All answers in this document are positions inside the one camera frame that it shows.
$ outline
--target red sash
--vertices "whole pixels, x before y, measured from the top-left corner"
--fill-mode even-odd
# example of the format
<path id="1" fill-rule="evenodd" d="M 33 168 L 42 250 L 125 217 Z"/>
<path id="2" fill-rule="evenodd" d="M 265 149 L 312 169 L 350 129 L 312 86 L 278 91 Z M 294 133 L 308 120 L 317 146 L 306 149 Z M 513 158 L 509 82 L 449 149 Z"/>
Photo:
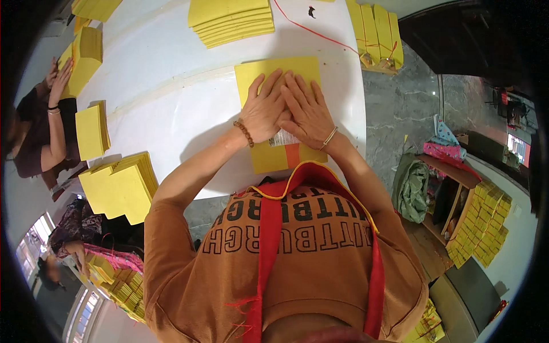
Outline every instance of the red sash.
<path id="1" fill-rule="evenodd" d="M 248 188 L 248 191 L 254 190 L 260 193 L 263 198 L 261 198 L 257 296 L 253 298 L 251 307 L 246 314 L 246 324 L 242 325 L 247 328 L 243 335 L 243 342 L 261 342 L 263 292 L 265 291 L 269 274 L 276 260 L 282 231 L 282 207 L 280 200 L 295 187 L 302 184 L 319 187 L 344 197 L 358 211 L 366 215 L 370 223 L 372 230 L 372 273 L 370 274 L 368 308 L 363 331 L 372 338 L 378 339 L 383 316 L 385 292 L 385 275 L 377 242 L 379 231 L 368 211 L 353 193 L 340 183 L 337 176 L 328 167 L 314 161 L 305 161 L 295 168 L 287 181 Z"/>

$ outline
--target silver bangle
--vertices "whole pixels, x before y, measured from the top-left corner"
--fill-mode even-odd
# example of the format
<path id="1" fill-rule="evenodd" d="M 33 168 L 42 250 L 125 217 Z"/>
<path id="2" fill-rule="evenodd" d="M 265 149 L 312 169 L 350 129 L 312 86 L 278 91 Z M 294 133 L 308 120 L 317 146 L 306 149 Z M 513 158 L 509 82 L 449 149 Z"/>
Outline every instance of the silver bangle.
<path id="1" fill-rule="evenodd" d="M 324 143 L 322 143 L 322 147 L 321 147 L 318 151 L 324 149 L 324 147 L 325 147 L 326 145 L 328 145 L 328 143 L 330 142 L 330 140 L 332 139 L 332 137 L 334 137 L 334 135 L 335 135 L 335 133 L 337 132 L 337 130 L 338 130 L 338 127 L 336 126 L 336 127 L 332 130 L 332 132 L 330 133 L 330 135 L 328 136 L 328 138 L 326 138 L 326 140 L 324 141 Z"/>

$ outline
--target person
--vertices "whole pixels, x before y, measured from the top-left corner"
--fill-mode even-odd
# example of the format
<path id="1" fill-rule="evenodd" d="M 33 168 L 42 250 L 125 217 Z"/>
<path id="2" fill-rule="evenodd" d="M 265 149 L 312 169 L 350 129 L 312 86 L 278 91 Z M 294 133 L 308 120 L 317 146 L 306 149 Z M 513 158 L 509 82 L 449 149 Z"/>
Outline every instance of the person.
<path id="1" fill-rule="evenodd" d="M 239 120 L 161 183 L 145 219 L 147 325 L 162 342 L 400 342 L 428 298 L 380 180 L 337 131 L 317 83 L 282 70 L 249 87 Z M 239 150 L 280 128 L 325 151 L 285 181 L 233 194 L 198 251 L 183 211 Z"/>
<path id="2" fill-rule="evenodd" d="M 8 151 L 21 178 L 55 171 L 80 162 L 76 140 L 76 100 L 60 102 L 72 69 L 72 58 L 61 71 L 52 59 L 49 72 L 19 103 L 10 120 Z"/>
<path id="3" fill-rule="evenodd" d="M 84 243 L 118 252 L 129 252 L 144 258 L 143 243 L 139 239 L 142 224 L 130 225 L 125 216 L 107 219 L 95 215 L 89 203 L 76 199 L 67 206 L 63 218 L 48 238 L 51 254 L 43 263 L 44 275 L 57 282 L 57 260 L 72 255 L 79 272 L 89 278 Z"/>

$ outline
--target white table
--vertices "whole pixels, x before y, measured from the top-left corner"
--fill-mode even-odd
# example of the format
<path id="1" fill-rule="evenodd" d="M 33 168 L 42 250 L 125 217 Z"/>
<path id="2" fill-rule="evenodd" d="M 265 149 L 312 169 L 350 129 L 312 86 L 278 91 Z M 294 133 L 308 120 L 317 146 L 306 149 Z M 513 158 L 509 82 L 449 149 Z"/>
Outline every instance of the white table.
<path id="1" fill-rule="evenodd" d="M 345 2 L 278 0 L 288 17 L 356 49 Z M 309 5 L 317 19 L 308 16 Z M 148 151 L 158 182 L 216 139 L 240 111 L 233 66 L 293 56 L 318 57 L 322 90 L 340 130 L 366 151 L 366 114 L 357 54 L 286 20 L 273 0 L 275 33 L 207 50 L 187 27 L 188 0 L 125 0 L 103 24 L 103 65 L 77 99 L 78 109 L 104 100 L 111 148 L 88 163 Z M 328 166 L 343 179 L 330 160 Z M 281 177 L 289 171 L 271 173 Z M 259 183 L 247 149 L 235 155 L 197 199 Z"/>

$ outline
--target orange t-shirt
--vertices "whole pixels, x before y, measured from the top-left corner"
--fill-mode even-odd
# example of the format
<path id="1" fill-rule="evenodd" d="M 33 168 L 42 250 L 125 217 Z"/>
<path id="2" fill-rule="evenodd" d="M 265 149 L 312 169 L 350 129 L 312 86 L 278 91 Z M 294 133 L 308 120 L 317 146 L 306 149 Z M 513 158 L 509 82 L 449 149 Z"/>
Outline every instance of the orange t-shirt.
<path id="1" fill-rule="evenodd" d="M 343 197 L 299 186 L 282 200 L 282 234 L 263 297 L 263 330 L 298 313 L 322 313 L 362 331 L 372 269 L 368 221 Z M 261 195 L 231 196 L 198 252 L 183 211 L 156 204 L 145 220 L 145 318 L 158 339 L 226 342 L 256 295 Z M 398 215 L 376 219 L 385 270 L 379 339 L 401 341 L 419 322 L 428 290 Z"/>

